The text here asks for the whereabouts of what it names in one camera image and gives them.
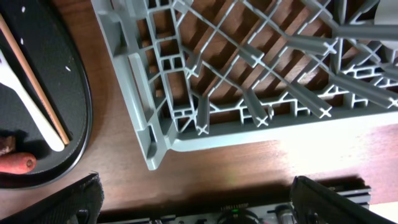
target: oval tray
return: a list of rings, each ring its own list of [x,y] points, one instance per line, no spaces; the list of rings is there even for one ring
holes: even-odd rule
[[[0,173],[0,189],[38,187],[64,176],[81,158],[91,133],[90,87],[76,47],[52,6],[45,1],[0,1],[0,13],[70,138],[62,152],[52,151],[16,93],[0,84],[0,135],[16,135],[17,151],[30,152],[37,158],[35,169],[28,174]],[[2,34],[0,48],[49,120]]]

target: red object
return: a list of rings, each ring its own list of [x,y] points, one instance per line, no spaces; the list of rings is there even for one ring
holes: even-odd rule
[[[36,166],[36,158],[31,153],[18,152],[0,157],[0,172],[26,174]]]

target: white utensil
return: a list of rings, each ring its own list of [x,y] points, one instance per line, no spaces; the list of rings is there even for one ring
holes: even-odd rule
[[[28,112],[35,121],[43,138],[54,151],[60,152],[65,148],[60,136],[55,132],[49,121],[44,117],[32,98],[26,92],[25,88],[20,83],[16,74],[8,65],[6,58],[0,50],[0,83],[13,89],[24,103]]]

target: wooden chopstick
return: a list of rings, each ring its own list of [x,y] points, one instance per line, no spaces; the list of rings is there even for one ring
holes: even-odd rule
[[[15,56],[17,57],[20,65],[24,69],[27,77],[29,78],[29,81],[31,82],[34,90],[36,91],[37,95],[39,96],[40,101],[44,105],[45,110],[49,114],[50,119],[53,122],[53,124],[55,125],[55,128],[57,129],[63,143],[65,145],[69,144],[69,139],[68,139],[68,136],[67,136],[65,130],[63,130],[62,125],[61,125],[59,119],[57,118],[57,115],[55,114],[54,110],[52,109],[49,100],[47,99],[46,95],[44,94],[42,87],[40,86],[39,82],[37,81],[35,74],[33,73],[31,67],[27,63],[27,60],[26,60],[24,54],[22,53],[21,49],[19,48],[17,41],[15,40],[14,36],[12,35],[10,29],[8,28],[8,26],[6,24],[6,21],[4,21],[4,18],[2,17],[1,14],[0,14],[0,29],[1,29],[1,32],[4,34],[4,36],[6,37],[7,42],[11,46],[11,49],[14,52]]]

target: wooden surface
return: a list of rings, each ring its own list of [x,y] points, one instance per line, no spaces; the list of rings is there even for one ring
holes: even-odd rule
[[[54,3],[76,42],[90,81],[95,113],[90,145],[78,165],[56,183],[34,190],[0,190],[0,218],[93,171],[103,184],[104,211],[217,192],[275,189],[289,185],[295,175],[315,180],[360,177],[373,189],[371,203],[398,201],[398,125],[355,133],[336,131],[315,139],[303,134],[302,139],[187,153],[169,151],[158,170],[148,171],[91,3]]]

